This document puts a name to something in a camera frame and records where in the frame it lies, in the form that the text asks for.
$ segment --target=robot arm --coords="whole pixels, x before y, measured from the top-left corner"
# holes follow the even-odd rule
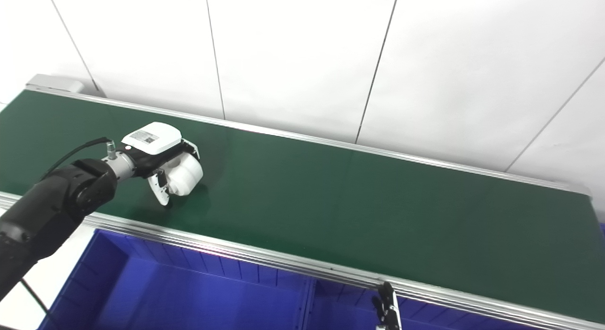
[[[151,135],[146,145],[132,142],[133,134],[145,132]],[[55,253],[85,216],[112,200],[119,182],[148,179],[168,205],[169,193],[189,194],[203,175],[197,147],[174,127],[154,122],[123,143],[118,151],[108,143],[101,160],[85,158],[51,171],[0,217],[0,300],[40,259]]]

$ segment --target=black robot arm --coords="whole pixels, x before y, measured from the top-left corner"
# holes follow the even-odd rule
[[[0,300],[85,216],[113,199],[117,182],[107,162],[78,160],[46,175],[0,217]]]

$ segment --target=blue bin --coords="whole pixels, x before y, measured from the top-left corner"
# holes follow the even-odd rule
[[[42,330],[374,330],[376,292],[95,231]],[[400,298],[406,330],[527,330]]]
[[[44,330],[300,330],[312,279],[96,231]]]

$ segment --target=cable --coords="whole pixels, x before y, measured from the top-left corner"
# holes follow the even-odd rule
[[[52,325],[54,325],[54,327],[58,329],[59,325],[54,320],[54,318],[51,316],[51,314],[48,311],[47,307],[44,305],[44,303],[42,302],[42,300],[37,296],[37,294],[34,292],[34,290],[32,289],[32,287],[30,287],[30,285],[23,278],[21,278],[20,282],[21,282],[21,284],[23,284],[23,286],[26,288],[26,290],[30,293],[30,295],[32,295],[32,297],[36,300],[37,304],[42,308],[42,310],[44,310],[44,314],[46,315],[46,317],[48,318],[48,320],[52,323]]]
[[[82,149],[85,149],[85,148],[88,148],[88,147],[91,147],[91,146],[94,146],[94,145],[98,145],[100,143],[106,143],[106,142],[112,142],[112,140],[110,140],[108,138],[98,138],[98,139],[95,139],[95,140],[92,140],[92,141],[88,141],[87,143],[84,143],[84,145],[81,145],[80,147],[77,147],[76,149],[70,151],[69,153],[65,154],[65,156],[59,158],[59,161],[55,162],[50,168],[48,168],[48,170],[40,178],[40,181],[46,179],[46,177],[52,171],[56,170],[58,166],[60,166],[63,162],[65,162],[65,160],[67,160],[73,154],[81,151]]]

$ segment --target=qr code label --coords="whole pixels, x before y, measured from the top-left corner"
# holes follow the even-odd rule
[[[145,142],[147,144],[150,144],[151,142],[154,142],[155,140],[159,139],[158,136],[151,134],[150,132],[146,132],[145,130],[135,131],[134,133],[130,134],[130,137],[137,141]]]

